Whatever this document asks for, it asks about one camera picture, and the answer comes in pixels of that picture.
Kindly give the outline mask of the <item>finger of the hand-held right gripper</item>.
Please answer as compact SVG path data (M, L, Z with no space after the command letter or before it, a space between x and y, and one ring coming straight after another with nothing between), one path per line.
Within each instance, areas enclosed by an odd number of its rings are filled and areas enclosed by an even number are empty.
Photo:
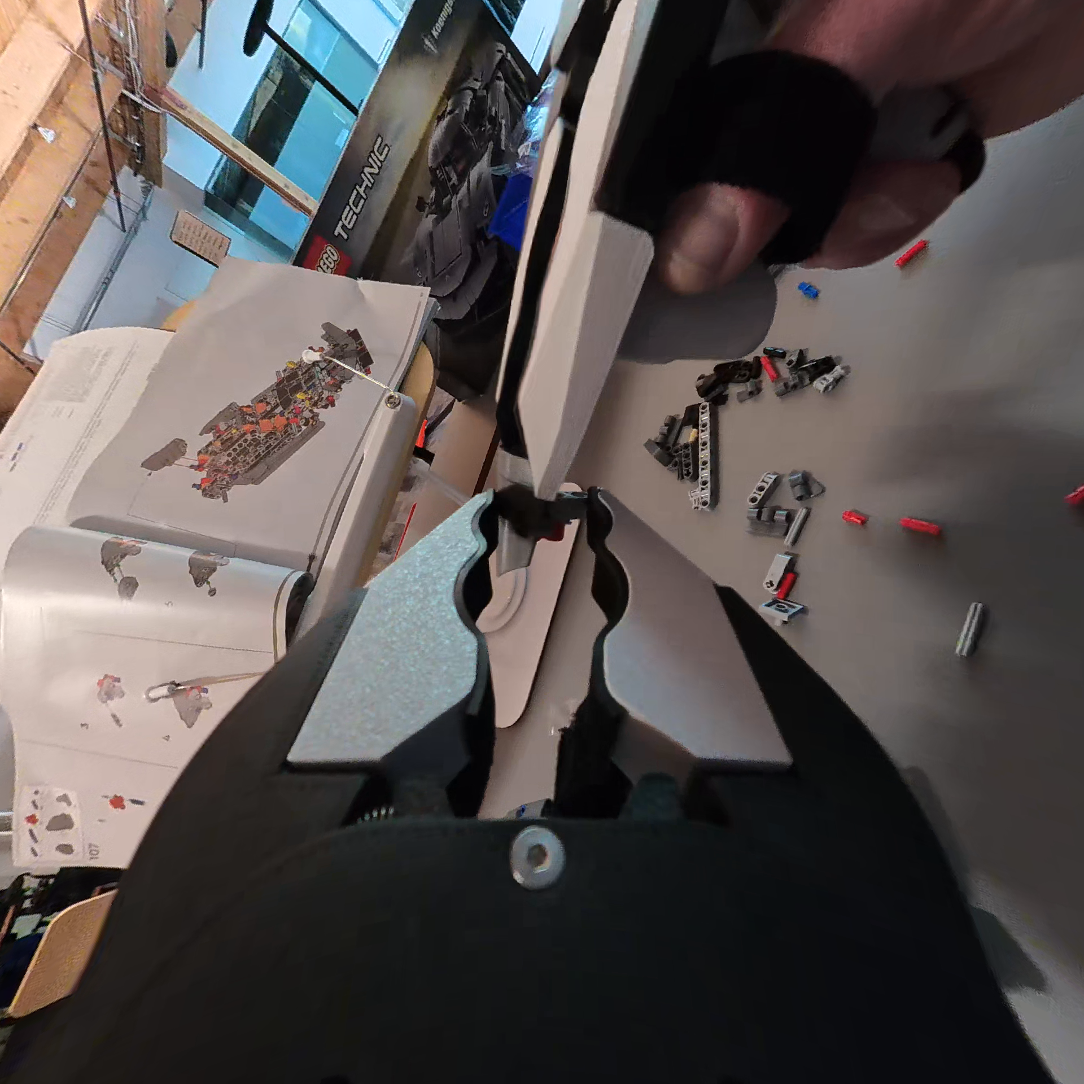
M662 2L651 1L580 2L554 47L547 124L496 388L496 423L509 455L526 457L517 393L562 225L576 224L591 210L607 212L602 206L603 182L619 147L621 124L649 54L660 7Z
M535 496L575 462L654 257L654 241L601 210L565 222L544 280L517 410Z

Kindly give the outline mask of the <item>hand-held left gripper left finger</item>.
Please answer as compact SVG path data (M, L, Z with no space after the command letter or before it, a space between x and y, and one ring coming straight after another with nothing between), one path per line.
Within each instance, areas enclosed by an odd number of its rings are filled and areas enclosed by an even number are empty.
M495 750L478 619L492 596L495 493L472 496L365 589L291 746L289 765L430 780L476 814Z

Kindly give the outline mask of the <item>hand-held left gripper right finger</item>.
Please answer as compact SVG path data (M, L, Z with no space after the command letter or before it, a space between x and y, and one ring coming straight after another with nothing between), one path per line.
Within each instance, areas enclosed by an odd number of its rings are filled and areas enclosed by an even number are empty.
M592 594L604 625L589 671L592 783L793 767L720 589L611 492L589 492Z

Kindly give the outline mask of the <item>small lego subassembly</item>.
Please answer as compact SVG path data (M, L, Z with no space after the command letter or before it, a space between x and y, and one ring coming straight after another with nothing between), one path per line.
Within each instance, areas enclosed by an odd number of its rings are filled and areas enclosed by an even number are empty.
M567 524L582 521L588 516L588 494L580 490L562 491L555 499L542 500L525 483L496 489L492 500L500 521L496 575L527 568L540 541L559 541Z

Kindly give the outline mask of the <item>black holed lego beam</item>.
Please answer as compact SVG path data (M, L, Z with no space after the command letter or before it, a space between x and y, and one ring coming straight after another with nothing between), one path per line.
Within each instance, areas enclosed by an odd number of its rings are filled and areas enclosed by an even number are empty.
M696 393L702 401L719 404L726 401L730 387L756 382L761 373L762 362L759 357L724 361L713 366L711 372L698 376Z

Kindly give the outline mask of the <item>grey beam lego subassembly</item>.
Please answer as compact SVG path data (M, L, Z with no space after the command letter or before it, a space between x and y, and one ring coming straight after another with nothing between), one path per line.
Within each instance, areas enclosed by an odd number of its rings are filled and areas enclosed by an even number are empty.
M651 459L678 481L687 483L695 512L717 508L719 499L719 433L717 411L705 400L681 415L664 417L657 434L644 442Z

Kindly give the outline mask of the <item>black lego set box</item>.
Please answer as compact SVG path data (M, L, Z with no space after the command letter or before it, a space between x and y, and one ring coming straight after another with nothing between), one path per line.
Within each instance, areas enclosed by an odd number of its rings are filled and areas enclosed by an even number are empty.
M560 2L411 2L361 105L295 264L423 287L438 385L487 393L520 251L487 225L531 175Z

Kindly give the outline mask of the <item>black lego subassembly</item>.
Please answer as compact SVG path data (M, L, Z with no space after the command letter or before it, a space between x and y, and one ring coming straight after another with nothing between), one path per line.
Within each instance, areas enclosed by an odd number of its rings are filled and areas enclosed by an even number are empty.
M806 349L787 352L780 361L779 379L775 382L776 397L783 398L811 386L820 377L831 373L837 364L838 359L831 354L811 358Z

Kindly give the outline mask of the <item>lego instruction manual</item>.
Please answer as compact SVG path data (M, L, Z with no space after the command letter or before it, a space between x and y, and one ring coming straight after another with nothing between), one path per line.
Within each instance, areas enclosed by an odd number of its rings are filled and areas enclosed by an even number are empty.
M68 522L2 546L16 868L127 867L212 731L347 594L437 309L225 259Z

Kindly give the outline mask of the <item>person's right hand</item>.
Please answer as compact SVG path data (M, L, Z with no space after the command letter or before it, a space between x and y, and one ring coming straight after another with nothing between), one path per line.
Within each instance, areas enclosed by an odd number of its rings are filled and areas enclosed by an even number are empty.
M1082 2L789 2L764 47L844 72L874 102L898 89L951 85L984 140L1030 126L1082 95ZM949 162L866 162L811 268L874 264L922 233L964 191ZM717 291L740 278L788 221L784 201L700 183L676 198L656 243L671 291Z

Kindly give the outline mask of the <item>blue plastic bin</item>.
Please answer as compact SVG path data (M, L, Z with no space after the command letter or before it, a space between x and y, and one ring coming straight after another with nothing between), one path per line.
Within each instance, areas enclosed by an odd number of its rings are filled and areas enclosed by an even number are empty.
M489 237L498 238L513 251L522 250L522 237L533 185L534 178L527 172L511 175L496 201L490 224L487 225Z

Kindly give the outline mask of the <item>white book stand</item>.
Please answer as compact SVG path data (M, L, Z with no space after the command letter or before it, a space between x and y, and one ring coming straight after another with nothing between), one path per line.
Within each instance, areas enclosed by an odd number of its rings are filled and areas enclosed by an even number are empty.
M436 390L418 437L433 462L412 457L383 535L365 544L360 571L348 575L347 594L402 562L469 496L499 485L493 468L495 421L487 399L459 402ZM513 726L527 710L578 527L569 522L558 539L540 541L521 569L499 575L496 556L491 557L492 595L480 627L490 653L498 728Z

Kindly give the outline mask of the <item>white printed paper sheet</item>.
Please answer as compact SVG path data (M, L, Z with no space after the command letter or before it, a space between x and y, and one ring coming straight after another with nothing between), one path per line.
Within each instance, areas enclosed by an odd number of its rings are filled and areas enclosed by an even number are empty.
M72 498L128 421L173 334L94 330L56 341L1 435L1 533L68 522Z

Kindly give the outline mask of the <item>wooden chair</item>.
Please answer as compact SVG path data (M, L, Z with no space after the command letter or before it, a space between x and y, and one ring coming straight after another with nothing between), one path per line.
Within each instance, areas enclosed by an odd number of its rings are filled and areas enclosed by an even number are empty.
M95 890L53 918L3 1014L8 1020L29 1017L75 992L116 894L116 888Z

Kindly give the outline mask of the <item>white wall sign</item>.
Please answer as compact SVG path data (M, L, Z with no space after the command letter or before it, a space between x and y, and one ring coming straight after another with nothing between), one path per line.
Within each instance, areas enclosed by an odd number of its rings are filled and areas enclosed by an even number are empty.
M183 251L216 268L224 262L231 247L231 238L224 232L185 209L175 214L169 238Z

